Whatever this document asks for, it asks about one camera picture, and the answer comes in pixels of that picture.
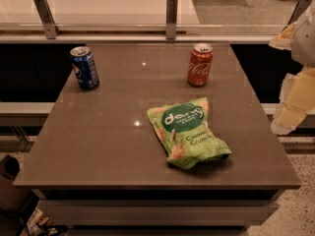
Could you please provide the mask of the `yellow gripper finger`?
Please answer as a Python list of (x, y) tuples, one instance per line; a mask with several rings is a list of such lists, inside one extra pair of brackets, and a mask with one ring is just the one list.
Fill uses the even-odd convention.
[(279, 50), (290, 50), (291, 39), (296, 22), (286, 27), (280, 34), (269, 41), (269, 46)]
[(279, 99), (271, 129), (287, 135), (315, 108), (315, 68), (304, 66), (296, 75), (286, 74)]

